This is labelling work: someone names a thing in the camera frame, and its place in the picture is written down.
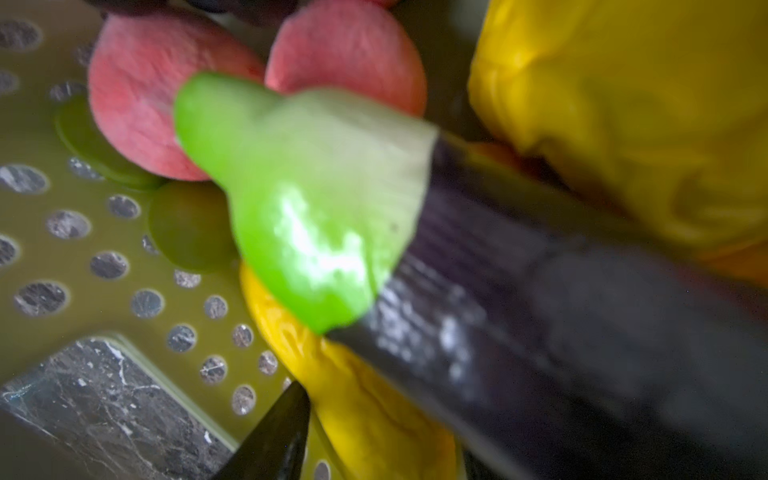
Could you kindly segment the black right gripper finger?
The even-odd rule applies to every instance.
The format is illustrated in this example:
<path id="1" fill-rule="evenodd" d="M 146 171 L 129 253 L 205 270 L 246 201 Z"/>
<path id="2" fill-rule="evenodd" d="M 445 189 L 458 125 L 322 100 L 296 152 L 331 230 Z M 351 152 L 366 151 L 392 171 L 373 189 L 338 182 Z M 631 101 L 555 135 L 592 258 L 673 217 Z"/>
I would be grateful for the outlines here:
<path id="1" fill-rule="evenodd" d="M 297 480 L 301 477 L 311 402 L 294 381 L 213 480 Z"/>

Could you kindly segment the dark purple eggplant toy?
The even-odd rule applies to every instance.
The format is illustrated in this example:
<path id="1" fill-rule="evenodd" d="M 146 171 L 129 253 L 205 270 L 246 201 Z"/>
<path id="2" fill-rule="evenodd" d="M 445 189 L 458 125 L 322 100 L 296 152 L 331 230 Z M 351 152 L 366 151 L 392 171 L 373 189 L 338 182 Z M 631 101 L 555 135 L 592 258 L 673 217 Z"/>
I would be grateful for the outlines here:
<path id="1" fill-rule="evenodd" d="M 338 89 L 214 72 L 186 155 L 247 268 L 512 479 L 763 479 L 767 293 Z"/>

